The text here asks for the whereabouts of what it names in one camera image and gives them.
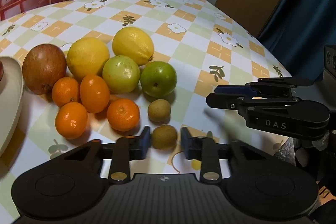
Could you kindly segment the small tangerine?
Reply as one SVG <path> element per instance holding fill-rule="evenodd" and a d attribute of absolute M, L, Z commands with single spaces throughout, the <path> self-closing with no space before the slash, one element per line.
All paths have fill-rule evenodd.
<path fill-rule="evenodd" d="M 56 131 L 66 139 L 77 139 L 87 127 L 88 113 L 78 102 L 70 102 L 62 106 L 55 118 Z"/>
<path fill-rule="evenodd" d="M 119 98 L 110 103 L 106 117 L 114 130 L 130 131 L 139 123 L 139 107 L 130 99 Z"/>
<path fill-rule="evenodd" d="M 62 107 L 70 102 L 79 102 L 80 86 L 79 83 L 71 77 L 63 77 L 56 81 L 52 88 L 52 100 L 58 106 Z"/>

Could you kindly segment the brown kiwi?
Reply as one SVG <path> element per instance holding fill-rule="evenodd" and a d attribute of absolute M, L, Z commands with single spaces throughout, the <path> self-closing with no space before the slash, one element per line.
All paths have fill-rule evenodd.
<path fill-rule="evenodd" d="M 157 127 L 152 135 L 152 146 L 156 149 L 170 149 L 177 143 L 177 130 L 168 124 Z"/>
<path fill-rule="evenodd" d="M 147 114 L 151 121 L 163 122 L 170 117 L 171 104 L 167 100 L 155 100 L 148 106 Z"/>

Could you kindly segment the oval orange tangerine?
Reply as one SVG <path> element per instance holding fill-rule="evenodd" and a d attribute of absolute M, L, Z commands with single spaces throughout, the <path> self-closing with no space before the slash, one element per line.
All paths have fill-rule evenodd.
<path fill-rule="evenodd" d="M 87 75 L 80 84 L 80 99 L 89 113 L 100 113 L 110 100 L 108 85 L 100 76 Z"/>

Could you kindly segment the green round fruit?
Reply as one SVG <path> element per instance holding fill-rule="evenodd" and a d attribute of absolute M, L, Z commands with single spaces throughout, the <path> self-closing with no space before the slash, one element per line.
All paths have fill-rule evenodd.
<path fill-rule="evenodd" d="M 140 83 L 145 94 L 154 98 L 163 98 L 175 89 L 177 73 L 169 63 L 153 61 L 144 67 Z"/>

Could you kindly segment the pale green tomato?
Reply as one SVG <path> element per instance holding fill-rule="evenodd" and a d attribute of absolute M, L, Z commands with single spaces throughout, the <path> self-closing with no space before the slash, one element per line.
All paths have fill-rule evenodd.
<path fill-rule="evenodd" d="M 102 70 L 102 77 L 113 94 L 132 92 L 138 87 L 140 75 L 137 63 L 124 55 L 111 57 Z"/>

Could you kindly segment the yellow lemon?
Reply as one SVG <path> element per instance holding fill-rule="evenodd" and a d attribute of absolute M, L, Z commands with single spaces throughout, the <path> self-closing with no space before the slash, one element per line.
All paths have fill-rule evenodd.
<path fill-rule="evenodd" d="M 130 57 L 138 66 L 152 61 L 154 43 L 151 37 L 137 27 L 125 27 L 115 34 L 112 41 L 114 54 Z"/>

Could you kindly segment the checkered floral tablecloth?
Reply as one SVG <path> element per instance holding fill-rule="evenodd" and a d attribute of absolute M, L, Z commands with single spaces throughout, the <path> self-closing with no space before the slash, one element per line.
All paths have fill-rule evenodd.
<path fill-rule="evenodd" d="M 145 31 L 154 43 L 154 59 L 171 64 L 177 86 L 169 96 L 169 124 L 186 126 L 195 136 L 212 133 L 216 141 L 238 138 L 274 154 L 285 138 L 246 128 L 234 111 L 213 110 L 206 96 L 217 85 L 242 85 L 261 77 L 288 76 L 281 63 L 242 26 L 206 0 L 74 0 L 30 10 L 1 21 L 1 55 L 23 61 L 38 44 L 62 51 L 83 37 L 111 47 L 125 26 Z M 1 223 L 18 212 L 11 186 L 23 172 L 88 140 L 118 139 L 105 113 L 89 114 L 86 132 L 64 139 L 55 129 L 58 107 L 46 96 L 25 91 L 15 133 L 1 156 Z"/>

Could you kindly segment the blue curtain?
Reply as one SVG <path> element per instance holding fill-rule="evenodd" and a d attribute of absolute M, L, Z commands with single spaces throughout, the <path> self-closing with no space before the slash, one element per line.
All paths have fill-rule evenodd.
<path fill-rule="evenodd" d="M 292 76 L 316 80 L 335 44 L 335 0 L 281 0 L 257 39 Z"/>

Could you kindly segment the brown-red round fruit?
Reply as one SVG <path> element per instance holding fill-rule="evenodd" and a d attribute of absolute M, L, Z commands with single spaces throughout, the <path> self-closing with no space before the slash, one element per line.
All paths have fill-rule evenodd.
<path fill-rule="evenodd" d="M 33 47 L 22 64 L 25 84 L 41 95 L 50 92 L 59 79 L 66 76 L 67 63 L 62 50 L 53 44 Z"/>

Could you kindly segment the beige round plate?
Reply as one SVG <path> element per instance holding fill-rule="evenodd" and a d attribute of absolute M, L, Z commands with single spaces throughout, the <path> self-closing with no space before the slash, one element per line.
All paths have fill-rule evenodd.
<path fill-rule="evenodd" d="M 24 80 L 21 64 L 9 56 L 1 56 L 1 155 L 9 145 L 22 110 Z"/>

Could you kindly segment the red apple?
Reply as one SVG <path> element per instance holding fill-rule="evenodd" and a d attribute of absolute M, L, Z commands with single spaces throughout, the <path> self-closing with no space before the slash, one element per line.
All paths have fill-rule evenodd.
<path fill-rule="evenodd" d="M 0 81 L 3 78 L 3 74 L 4 74 L 4 67 L 2 61 L 0 61 Z"/>

